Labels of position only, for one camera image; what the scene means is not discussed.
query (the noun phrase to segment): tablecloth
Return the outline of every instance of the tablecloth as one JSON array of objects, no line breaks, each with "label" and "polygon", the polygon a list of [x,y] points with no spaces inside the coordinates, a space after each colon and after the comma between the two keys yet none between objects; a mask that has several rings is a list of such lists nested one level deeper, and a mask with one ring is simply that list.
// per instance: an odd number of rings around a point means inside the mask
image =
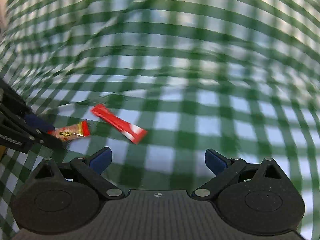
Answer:
[{"label": "tablecloth", "polygon": [[[213,175],[207,148],[274,158],[320,236],[319,0],[9,0],[0,76],[55,127],[88,120],[66,150],[8,150],[0,163],[2,239],[9,202],[44,157],[104,146],[124,190],[193,190]],[[90,113],[97,103],[148,130],[138,144]]]}]

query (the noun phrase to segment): snack packet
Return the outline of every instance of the snack packet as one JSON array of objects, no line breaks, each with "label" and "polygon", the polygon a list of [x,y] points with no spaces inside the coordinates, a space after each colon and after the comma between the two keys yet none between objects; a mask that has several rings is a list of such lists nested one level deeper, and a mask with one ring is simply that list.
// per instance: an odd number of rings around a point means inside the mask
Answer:
[{"label": "snack packet", "polygon": [[49,131],[49,134],[59,138],[62,141],[70,141],[79,137],[90,135],[87,121],[82,121],[78,124],[62,127],[55,131]]},{"label": "snack packet", "polygon": [[147,131],[132,124],[126,122],[119,117],[115,116],[111,113],[104,105],[98,104],[94,108],[91,109],[91,112],[110,123],[113,127],[115,127],[120,133],[126,136],[130,141],[135,144],[138,144],[142,138],[147,134]]}]

